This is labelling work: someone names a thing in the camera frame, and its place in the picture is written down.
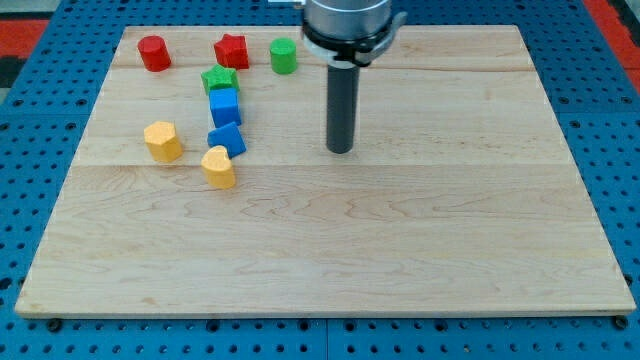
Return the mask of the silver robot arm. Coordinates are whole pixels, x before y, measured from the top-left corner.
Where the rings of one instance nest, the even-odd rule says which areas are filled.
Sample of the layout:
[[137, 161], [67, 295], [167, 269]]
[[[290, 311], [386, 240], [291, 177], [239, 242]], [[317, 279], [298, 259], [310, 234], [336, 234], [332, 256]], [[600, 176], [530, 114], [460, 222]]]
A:
[[367, 67], [391, 47], [407, 18], [392, 12], [391, 0], [307, 0], [302, 40], [334, 68]]

